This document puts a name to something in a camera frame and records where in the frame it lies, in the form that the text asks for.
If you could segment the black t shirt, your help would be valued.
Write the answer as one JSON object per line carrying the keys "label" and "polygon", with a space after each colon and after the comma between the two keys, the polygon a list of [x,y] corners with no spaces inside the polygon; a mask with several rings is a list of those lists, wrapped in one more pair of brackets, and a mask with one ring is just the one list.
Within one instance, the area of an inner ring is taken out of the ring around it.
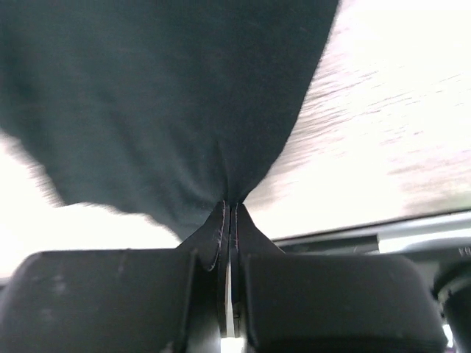
{"label": "black t shirt", "polygon": [[336,1],[3,1],[1,129],[65,204],[181,238],[261,182]]}

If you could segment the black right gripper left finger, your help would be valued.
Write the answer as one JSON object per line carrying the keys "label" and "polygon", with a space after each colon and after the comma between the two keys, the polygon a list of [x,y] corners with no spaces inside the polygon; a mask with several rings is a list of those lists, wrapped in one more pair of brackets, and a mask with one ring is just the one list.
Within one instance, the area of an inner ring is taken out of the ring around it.
{"label": "black right gripper left finger", "polygon": [[175,249],[38,252],[1,292],[3,352],[219,352],[229,207]]}

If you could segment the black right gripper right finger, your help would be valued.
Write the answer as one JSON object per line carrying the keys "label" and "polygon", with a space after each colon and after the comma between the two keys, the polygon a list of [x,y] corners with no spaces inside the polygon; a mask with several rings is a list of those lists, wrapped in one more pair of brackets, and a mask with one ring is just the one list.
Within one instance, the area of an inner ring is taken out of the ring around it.
{"label": "black right gripper right finger", "polygon": [[235,334],[248,352],[443,352],[428,287],[400,255],[286,254],[230,212]]}

